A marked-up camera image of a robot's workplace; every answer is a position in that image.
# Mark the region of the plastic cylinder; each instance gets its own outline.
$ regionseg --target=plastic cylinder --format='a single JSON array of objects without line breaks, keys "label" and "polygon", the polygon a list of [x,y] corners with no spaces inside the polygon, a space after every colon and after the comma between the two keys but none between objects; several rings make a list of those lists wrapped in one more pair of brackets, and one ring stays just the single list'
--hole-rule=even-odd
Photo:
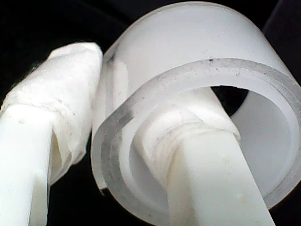
[{"label": "plastic cylinder", "polygon": [[166,190],[134,145],[155,107],[200,88],[249,90],[232,116],[268,208],[301,179],[301,89],[262,32],[218,4],[157,9],[130,26],[103,57],[94,107],[92,168],[100,189],[137,217],[168,225]]}]

